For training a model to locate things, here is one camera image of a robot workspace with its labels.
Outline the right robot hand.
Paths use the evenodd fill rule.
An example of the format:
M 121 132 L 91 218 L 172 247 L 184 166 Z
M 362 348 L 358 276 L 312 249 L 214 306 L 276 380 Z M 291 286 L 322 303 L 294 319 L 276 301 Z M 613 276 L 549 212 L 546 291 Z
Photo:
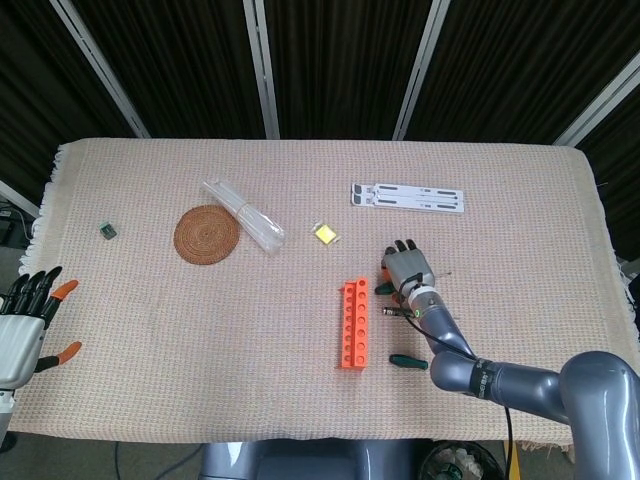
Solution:
M 435 274 L 413 239 L 396 240 L 388 246 L 381 264 L 402 300 L 416 289 L 435 286 Z

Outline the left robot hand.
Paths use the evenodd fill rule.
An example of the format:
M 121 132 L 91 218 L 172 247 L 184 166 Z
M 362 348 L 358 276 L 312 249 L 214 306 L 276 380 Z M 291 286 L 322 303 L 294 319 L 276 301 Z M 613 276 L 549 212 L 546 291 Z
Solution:
M 23 274 L 1 296 L 2 392 L 22 388 L 33 375 L 70 361 L 82 348 L 82 343 L 75 341 L 60 353 L 41 355 L 61 303 L 78 286 L 76 280 L 70 280 L 53 289 L 62 270 L 56 266 L 33 275 Z

